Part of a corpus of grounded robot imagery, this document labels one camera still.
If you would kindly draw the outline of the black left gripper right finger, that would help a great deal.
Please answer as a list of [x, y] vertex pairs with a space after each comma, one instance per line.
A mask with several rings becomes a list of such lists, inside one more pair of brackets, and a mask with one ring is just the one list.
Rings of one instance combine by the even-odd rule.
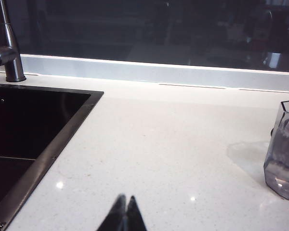
[[134, 196], [131, 196], [128, 203], [126, 217], [128, 231], [147, 231], [136, 198]]

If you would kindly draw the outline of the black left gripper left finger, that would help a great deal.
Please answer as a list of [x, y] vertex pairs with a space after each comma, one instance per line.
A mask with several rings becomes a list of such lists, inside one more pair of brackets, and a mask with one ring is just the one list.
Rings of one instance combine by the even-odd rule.
[[126, 196], [119, 194], [114, 203], [112, 204], [107, 216], [98, 227], [98, 231], [125, 231], [126, 218], [125, 218]]

